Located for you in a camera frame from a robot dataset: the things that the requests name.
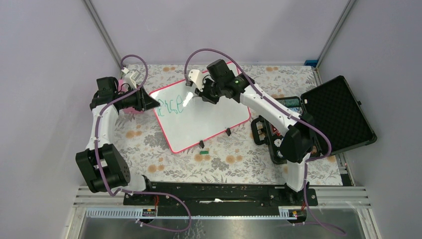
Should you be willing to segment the pink framed whiteboard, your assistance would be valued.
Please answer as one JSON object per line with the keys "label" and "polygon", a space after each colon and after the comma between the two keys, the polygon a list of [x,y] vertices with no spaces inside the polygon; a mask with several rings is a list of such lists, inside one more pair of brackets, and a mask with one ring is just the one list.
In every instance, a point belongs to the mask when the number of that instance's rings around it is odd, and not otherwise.
{"label": "pink framed whiteboard", "polygon": [[216,105],[204,102],[194,89],[181,80],[150,93],[160,103],[153,111],[173,153],[225,133],[251,118],[247,106],[226,97],[221,97]]}

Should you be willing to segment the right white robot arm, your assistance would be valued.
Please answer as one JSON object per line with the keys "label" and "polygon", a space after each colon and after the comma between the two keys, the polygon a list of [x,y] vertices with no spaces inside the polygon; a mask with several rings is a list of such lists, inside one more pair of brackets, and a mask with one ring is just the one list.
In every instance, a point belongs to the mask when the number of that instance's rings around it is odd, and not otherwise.
{"label": "right white robot arm", "polygon": [[205,74],[200,70],[190,70],[186,74],[203,101],[216,105],[221,97],[232,99],[254,110],[280,133],[282,139],[277,150],[289,169],[286,179],[289,189],[285,197],[288,203],[298,205],[305,199],[305,163],[310,158],[315,137],[311,129],[313,117],[288,109],[244,72],[234,74],[222,59],[209,64],[207,71]]}

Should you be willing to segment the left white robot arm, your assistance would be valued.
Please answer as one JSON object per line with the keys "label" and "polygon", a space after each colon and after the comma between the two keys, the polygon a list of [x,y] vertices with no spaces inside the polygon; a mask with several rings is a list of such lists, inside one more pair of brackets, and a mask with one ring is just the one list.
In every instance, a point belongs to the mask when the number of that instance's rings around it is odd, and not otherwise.
{"label": "left white robot arm", "polygon": [[76,154],[76,164],[93,193],[128,186],[131,180],[129,167],[112,139],[119,112],[127,108],[147,111],[160,106],[143,87],[119,92],[115,77],[99,78],[97,86],[90,103],[93,114],[90,140],[86,149]]}

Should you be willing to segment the pink eraser block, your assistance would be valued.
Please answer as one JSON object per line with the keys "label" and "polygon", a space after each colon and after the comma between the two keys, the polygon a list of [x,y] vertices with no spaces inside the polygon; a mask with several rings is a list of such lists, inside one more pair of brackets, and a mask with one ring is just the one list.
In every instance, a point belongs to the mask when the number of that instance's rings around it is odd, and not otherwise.
{"label": "pink eraser block", "polygon": [[[119,79],[118,80],[118,91],[119,93],[126,93],[129,90],[129,86],[125,84],[124,79]],[[135,108],[130,107],[130,108],[125,108],[123,109],[123,112],[125,114],[133,114],[133,115],[137,115],[137,114],[141,114],[141,111],[137,111]]]}

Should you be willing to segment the floral table mat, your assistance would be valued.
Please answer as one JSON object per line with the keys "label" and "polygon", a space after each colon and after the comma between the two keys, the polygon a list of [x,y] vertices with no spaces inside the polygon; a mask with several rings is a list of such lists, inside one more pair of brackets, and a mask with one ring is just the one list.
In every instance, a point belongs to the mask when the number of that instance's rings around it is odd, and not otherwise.
{"label": "floral table mat", "polygon": [[[147,92],[183,79],[183,65],[149,65]],[[274,98],[299,96],[317,86],[314,71],[307,66],[241,66]],[[266,145],[255,145],[250,122],[207,140],[206,149],[191,147],[172,153],[153,111],[121,114],[116,122],[114,144],[126,160],[130,173],[152,181],[284,184],[286,165],[275,165]],[[200,155],[200,151],[209,154]],[[335,156],[310,162],[311,185],[343,186]]]}

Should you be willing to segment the blue clip at corner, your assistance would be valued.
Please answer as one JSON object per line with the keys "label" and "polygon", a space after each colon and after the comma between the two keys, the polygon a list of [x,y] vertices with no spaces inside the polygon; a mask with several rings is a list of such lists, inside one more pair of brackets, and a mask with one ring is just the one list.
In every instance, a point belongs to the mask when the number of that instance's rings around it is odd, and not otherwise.
{"label": "blue clip at corner", "polygon": [[318,60],[306,60],[304,62],[305,66],[316,67],[318,65]]}

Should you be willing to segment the black poker chip case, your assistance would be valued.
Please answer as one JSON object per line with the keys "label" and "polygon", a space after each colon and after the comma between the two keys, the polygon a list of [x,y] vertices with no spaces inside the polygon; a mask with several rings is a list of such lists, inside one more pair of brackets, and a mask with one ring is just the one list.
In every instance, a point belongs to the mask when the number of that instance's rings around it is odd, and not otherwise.
{"label": "black poker chip case", "polygon": [[[290,110],[310,113],[315,119],[315,126],[329,139],[332,147],[330,155],[349,151],[376,142],[377,136],[361,110],[361,102],[356,100],[348,82],[343,76],[323,83],[299,97],[276,98]],[[274,164],[286,164],[276,143],[283,136],[269,121],[261,115],[251,123],[253,139],[256,145],[267,145]],[[318,134],[314,140],[311,157],[326,153],[326,141]]]}

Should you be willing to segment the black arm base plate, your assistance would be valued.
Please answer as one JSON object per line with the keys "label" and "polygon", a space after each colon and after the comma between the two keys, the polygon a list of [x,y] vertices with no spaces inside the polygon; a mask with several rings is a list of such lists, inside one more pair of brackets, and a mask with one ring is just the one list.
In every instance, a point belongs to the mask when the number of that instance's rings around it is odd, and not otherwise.
{"label": "black arm base plate", "polygon": [[145,195],[126,194],[125,206],[151,206],[159,216],[277,216],[279,207],[317,206],[316,191],[285,185],[149,182]]}

